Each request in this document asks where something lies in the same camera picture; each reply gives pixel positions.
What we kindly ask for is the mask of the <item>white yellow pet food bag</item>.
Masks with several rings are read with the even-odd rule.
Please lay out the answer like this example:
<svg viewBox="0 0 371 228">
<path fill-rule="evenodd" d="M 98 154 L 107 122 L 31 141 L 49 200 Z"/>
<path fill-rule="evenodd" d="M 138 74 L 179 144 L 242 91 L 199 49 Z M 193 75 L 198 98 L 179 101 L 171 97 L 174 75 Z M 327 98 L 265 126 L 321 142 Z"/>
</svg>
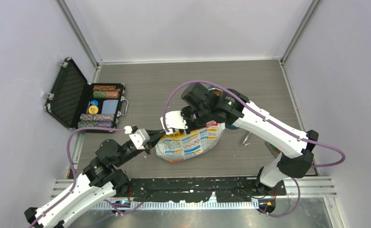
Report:
<svg viewBox="0 0 371 228">
<path fill-rule="evenodd" d="M 174 134 L 165 135 L 159 140 L 155 146 L 156 154 L 171 163 L 194 158 L 214 148 L 224 130 L 224 123 L 214 121 L 188 134 L 177 130 Z"/>
</svg>

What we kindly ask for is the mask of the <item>metal food scoop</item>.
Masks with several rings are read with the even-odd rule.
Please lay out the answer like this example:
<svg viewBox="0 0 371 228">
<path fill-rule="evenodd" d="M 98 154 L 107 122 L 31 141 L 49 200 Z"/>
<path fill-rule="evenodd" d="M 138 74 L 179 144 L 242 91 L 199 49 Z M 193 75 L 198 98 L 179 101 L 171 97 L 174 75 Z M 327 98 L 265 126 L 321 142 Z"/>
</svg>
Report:
<svg viewBox="0 0 371 228">
<path fill-rule="evenodd" d="M 252 133 L 251 132 L 248 132 L 246 134 L 246 136 L 244 137 L 243 141 L 242 141 L 242 145 L 245 145 L 247 143 L 247 141 L 249 140 L 249 138 L 251 137 Z"/>
</svg>

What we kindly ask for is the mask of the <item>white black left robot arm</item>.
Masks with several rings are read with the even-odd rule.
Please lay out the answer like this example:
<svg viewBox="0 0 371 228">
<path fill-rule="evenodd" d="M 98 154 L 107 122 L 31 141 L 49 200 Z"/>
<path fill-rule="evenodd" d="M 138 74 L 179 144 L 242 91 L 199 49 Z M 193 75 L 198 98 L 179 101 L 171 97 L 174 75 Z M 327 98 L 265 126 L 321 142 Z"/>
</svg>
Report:
<svg viewBox="0 0 371 228">
<path fill-rule="evenodd" d="M 65 190 L 44 206 L 24 212 L 31 228 L 66 228 L 99 202 L 129 193 L 131 182 L 119 167 L 142 152 L 150 153 L 166 131 L 126 126 L 123 132 L 128 141 L 120 145 L 113 139 L 104 140 L 95 158 L 80 174 L 73 175 Z"/>
</svg>

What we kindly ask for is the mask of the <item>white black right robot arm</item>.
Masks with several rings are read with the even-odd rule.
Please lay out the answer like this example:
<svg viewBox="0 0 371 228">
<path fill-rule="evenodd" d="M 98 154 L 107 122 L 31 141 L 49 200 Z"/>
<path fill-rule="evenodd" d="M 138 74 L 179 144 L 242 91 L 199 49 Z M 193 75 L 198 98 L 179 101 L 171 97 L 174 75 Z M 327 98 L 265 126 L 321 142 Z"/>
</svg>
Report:
<svg viewBox="0 0 371 228">
<path fill-rule="evenodd" d="M 302 178 L 312 167 L 318 133 L 290 127 L 258 108 L 248 97 L 233 89 L 218 95 L 201 83 L 192 83 L 181 94 L 187 106 L 181 110 L 188 127 L 195 129 L 211 121 L 225 123 L 262 138 L 280 150 L 280 154 L 259 170 L 254 183 L 258 193 L 267 195 L 287 177 Z"/>
</svg>

